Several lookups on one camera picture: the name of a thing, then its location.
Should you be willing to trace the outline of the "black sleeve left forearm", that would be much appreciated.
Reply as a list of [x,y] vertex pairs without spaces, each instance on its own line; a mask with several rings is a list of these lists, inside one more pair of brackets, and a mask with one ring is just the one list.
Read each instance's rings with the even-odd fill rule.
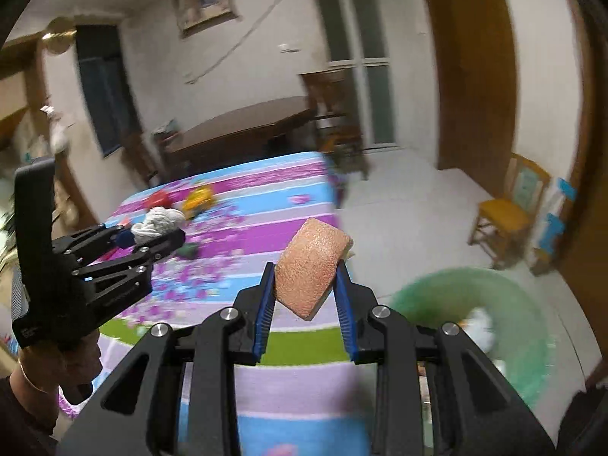
[[58,442],[52,437],[55,423],[44,423],[27,412],[9,384],[1,379],[1,447],[2,455],[52,456]]

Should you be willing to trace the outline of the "left hand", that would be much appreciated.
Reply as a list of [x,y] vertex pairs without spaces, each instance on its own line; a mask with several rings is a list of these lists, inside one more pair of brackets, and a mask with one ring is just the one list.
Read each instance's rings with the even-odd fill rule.
[[88,384],[101,373],[99,338],[100,331],[94,329],[69,351],[51,343],[23,349],[9,376],[10,388],[20,405],[39,422],[55,423],[59,388]]

